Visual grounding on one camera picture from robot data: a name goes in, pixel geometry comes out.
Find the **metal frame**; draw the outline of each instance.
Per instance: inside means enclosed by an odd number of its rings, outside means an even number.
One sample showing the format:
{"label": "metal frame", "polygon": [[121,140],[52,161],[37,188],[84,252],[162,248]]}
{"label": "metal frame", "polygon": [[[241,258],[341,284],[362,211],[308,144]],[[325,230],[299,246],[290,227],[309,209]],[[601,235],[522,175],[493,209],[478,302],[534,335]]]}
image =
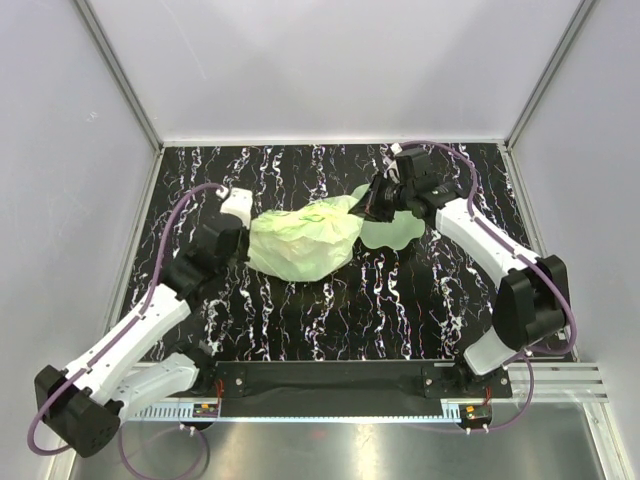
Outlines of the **metal frame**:
{"label": "metal frame", "polygon": [[138,99],[135,90],[131,86],[131,82],[124,73],[122,65],[118,61],[118,57],[115,54],[107,35],[98,20],[98,17],[93,10],[89,0],[72,0],[76,6],[82,22],[87,27],[87,31],[93,38],[100,55],[105,61],[109,72],[113,76],[113,79],[120,88],[122,95],[124,96],[127,105],[131,108],[133,115],[136,117],[140,128],[144,132],[145,137],[151,144],[151,147],[155,152],[159,152],[162,149],[162,139],[158,135],[153,123],[144,110],[142,103]]}
{"label": "metal frame", "polygon": [[599,0],[581,0],[580,4],[573,13],[573,17],[569,21],[567,28],[560,37],[560,41],[556,46],[549,62],[544,68],[542,75],[538,79],[538,83],[531,92],[527,103],[525,104],[522,113],[516,120],[513,129],[506,138],[506,144],[511,149],[518,142],[518,139],[522,135],[522,131],[529,123],[529,119],[533,115],[535,109],[538,107],[540,100],[544,96],[547,88],[549,87],[553,77],[555,76],[558,68],[567,56],[567,53],[571,49],[571,46],[575,42],[580,30],[584,26],[589,14],[593,11],[593,7],[599,2]]}
{"label": "metal frame", "polygon": [[[145,362],[136,365],[133,371],[140,371],[153,366],[153,363]],[[566,363],[538,361],[533,364],[535,388],[534,403],[580,403],[585,412],[589,429],[598,452],[600,463],[608,480],[627,479],[632,480],[633,471],[630,462],[620,441],[616,426],[611,415],[609,400],[600,377],[598,367],[594,363]],[[522,402],[526,396],[529,378],[528,370],[524,364],[518,363],[509,367],[514,398],[499,400],[494,403]],[[187,407],[191,403],[217,403],[215,398],[181,398],[166,399],[158,402],[137,415],[137,421],[162,421],[158,418],[158,411],[166,408]],[[225,421],[244,421],[245,419],[227,418]],[[342,423],[354,423],[354,421],[336,418]],[[307,422],[308,419],[289,418],[286,423]],[[384,418],[375,423],[406,423],[406,419]],[[54,457],[47,475],[48,480],[68,480],[72,473],[76,453],[65,452]]]}
{"label": "metal frame", "polygon": [[[211,138],[186,138],[178,140],[166,140],[163,143],[165,148],[173,147],[237,147],[241,145],[243,147],[263,146],[263,145],[369,145],[369,144],[392,144],[408,142],[412,138],[400,138],[400,137],[370,137],[370,138],[352,138],[352,137],[320,137],[320,138],[289,138],[289,139],[276,139],[276,138],[236,138],[231,140],[212,140]],[[434,142],[441,143],[490,143],[501,144],[504,143],[502,139],[469,139],[468,137],[450,137],[450,138],[430,138]]]}
{"label": "metal frame", "polygon": [[102,331],[104,335],[120,320],[120,311],[122,309],[122,303],[127,293],[127,285],[129,283],[129,276],[131,275],[131,269],[133,268],[133,262],[136,258],[136,252],[138,245],[140,244],[140,238],[142,237],[142,231],[144,230],[144,222],[147,218],[147,211],[151,204],[151,197],[153,196],[153,190],[156,184],[156,179],[160,173],[160,166],[162,165],[162,158],[164,157],[164,148],[155,155],[153,159],[153,165],[149,171],[149,175],[145,180],[145,184],[142,189],[142,196],[140,202],[136,208],[136,217],[134,224],[129,233],[129,241],[127,243],[127,249],[120,266],[120,275],[116,280],[116,286],[111,295],[109,302],[109,310],[107,313],[107,323]]}
{"label": "metal frame", "polygon": [[516,204],[522,217],[522,223],[524,224],[524,230],[531,243],[531,248],[539,255],[545,257],[548,255],[542,236],[540,235],[540,227],[538,221],[533,213],[533,206],[531,199],[527,192],[527,188],[524,185],[522,174],[518,164],[514,161],[511,149],[506,145],[499,144],[498,149],[502,156],[502,161],[507,170],[507,176],[511,181],[511,187],[516,198]]}
{"label": "metal frame", "polygon": [[[218,405],[217,398],[180,398],[165,399],[150,405],[142,412],[129,418],[128,422],[194,422],[209,423],[211,418],[194,417],[195,404]],[[454,403],[442,404],[442,415],[425,416],[364,416],[364,417],[224,417],[219,416],[215,420],[221,423],[352,423],[352,424],[379,424],[379,423],[457,423],[460,421],[460,407]]]}

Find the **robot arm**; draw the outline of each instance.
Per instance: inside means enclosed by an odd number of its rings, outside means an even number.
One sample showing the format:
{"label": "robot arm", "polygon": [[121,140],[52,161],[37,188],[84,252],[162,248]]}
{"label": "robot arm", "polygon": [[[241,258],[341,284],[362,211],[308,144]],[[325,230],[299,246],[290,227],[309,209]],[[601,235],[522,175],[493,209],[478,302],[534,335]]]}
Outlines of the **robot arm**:
{"label": "robot arm", "polygon": [[146,297],[64,370],[49,365],[36,376],[41,409],[68,376],[85,371],[42,418],[80,456],[98,452],[121,423],[154,402],[181,391],[204,393],[213,385],[215,365],[195,348],[129,373],[156,341],[201,305],[207,290],[216,287],[230,266],[247,260],[252,194],[234,188],[225,189],[222,196],[220,215],[202,222],[193,241],[162,270],[161,283],[140,318],[136,319]]}
{"label": "robot arm", "polygon": [[397,146],[390,178],[374,176],[351,213],[374,222],[390,222],[396,211],[416,218],[460,245],[498,288],[492,327],[463,354],[459,382],[464,386],[491,375],[522,349],[565,327],[567,319],[548,286],[521,260],[536,264],[568,300],[566,266],[555,256],[540,258],[518,244],[479,212],[453,184],[428,174],[422,149]]}

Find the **black marble surface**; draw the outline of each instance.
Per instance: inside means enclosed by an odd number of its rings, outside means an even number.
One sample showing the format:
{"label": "black marble surface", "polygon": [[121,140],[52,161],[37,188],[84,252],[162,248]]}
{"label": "black marble surface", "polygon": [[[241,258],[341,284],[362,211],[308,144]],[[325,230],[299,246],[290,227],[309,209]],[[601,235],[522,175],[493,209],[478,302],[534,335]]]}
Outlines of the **black marble surface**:
{"label": "black marble surface", "polygon": [[[475,162],[476,206],[528,245],[514,193],[495,144],[455,144]],[[294,210],[311,200],[350,194],[384,169],[388,145],[168,148],[144,225],[124,316],[146,291],[171,207],[204,182],[254,192],[254,216]],[[464,165],[430,155],[443,180],[465,189]],[[198,219],[219,201],[200,195],[173,228],[171,252],[192,238]],[[495,288],[468,255],[427,229],[402,251],[367,249],[314,283],[288,283],[236,267],[218,296],[170,331],[147,354],[161,360],[177,340],[205,341],[220,360],[354,360],[449,358],[489,328]]]}

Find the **white wall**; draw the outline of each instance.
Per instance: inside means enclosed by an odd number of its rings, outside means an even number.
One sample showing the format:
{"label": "white wall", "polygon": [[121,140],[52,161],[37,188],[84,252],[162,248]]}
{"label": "white wall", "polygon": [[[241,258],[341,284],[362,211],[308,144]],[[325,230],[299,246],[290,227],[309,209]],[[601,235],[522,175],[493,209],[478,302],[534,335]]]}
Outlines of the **white wall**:
{"label": "white wall", "polygon": [[505,138],[578,0],[91,0],[165,140]]}
{"label": "white wall", "polygon": [[0,4],[0,476],[35,479],[33,379],[104,329],[153,155],[72,2]]}
{"label": "white wall", "polygon": [[640,3],[599,2],[515,148],[640,474]]}

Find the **metal floor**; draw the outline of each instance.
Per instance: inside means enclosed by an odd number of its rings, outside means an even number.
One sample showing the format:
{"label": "metal floor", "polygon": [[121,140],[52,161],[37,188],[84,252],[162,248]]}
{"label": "metal floor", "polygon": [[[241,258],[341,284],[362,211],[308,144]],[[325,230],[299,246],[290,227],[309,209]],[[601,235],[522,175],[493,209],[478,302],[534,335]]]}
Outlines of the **metal floor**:
{"label": "metal floor", "polygon": [[[513,405],[496,405],[501,423]],[[166,423],[125,426],[125,449],[142,474],[174,478],[198,452],[198,441],[175,431],[148,443]],[[516,424],[488,435],[441,434],[417,425],[224,424],[206,431],[210,451],[202,480],[603,479],[579,404],[534,404]],[[113,441],[78,459],[74,480],[133,478]]]}

